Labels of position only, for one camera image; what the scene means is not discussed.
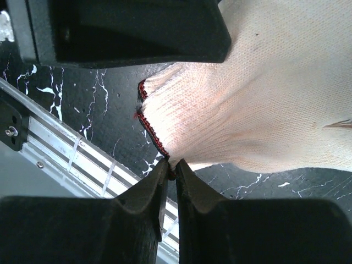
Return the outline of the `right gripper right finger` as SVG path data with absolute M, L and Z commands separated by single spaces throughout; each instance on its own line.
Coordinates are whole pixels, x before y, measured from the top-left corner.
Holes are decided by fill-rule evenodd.
M 176 167 L 180 263 L 351 263 L 351 224 L 321 199 L 231 200 Z

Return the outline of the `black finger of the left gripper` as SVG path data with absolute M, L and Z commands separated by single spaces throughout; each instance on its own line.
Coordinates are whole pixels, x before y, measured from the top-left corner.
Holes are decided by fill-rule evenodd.
M 104 69 L 225 60 L 217 1 L 6 1 L 23 61 Z

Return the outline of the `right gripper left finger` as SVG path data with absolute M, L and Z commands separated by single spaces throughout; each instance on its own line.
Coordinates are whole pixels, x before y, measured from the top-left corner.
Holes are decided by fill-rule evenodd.
M 112 199 L 1 199 L 1 263 L 155 263 L 168 161 Z

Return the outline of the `cream leather glove front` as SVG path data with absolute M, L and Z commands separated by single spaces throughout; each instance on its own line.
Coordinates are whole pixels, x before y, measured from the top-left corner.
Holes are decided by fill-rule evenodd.
M 177 62 L 137 111 L 172 168 L 351 170 L 351 1 L 221 1 L 221 64 Z

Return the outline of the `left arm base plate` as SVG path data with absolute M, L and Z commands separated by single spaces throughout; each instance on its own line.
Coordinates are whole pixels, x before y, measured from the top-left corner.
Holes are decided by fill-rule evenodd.
M 1 97 L 1 142 L 20 151 L 27 141 L 29 111 L 13 98 Z

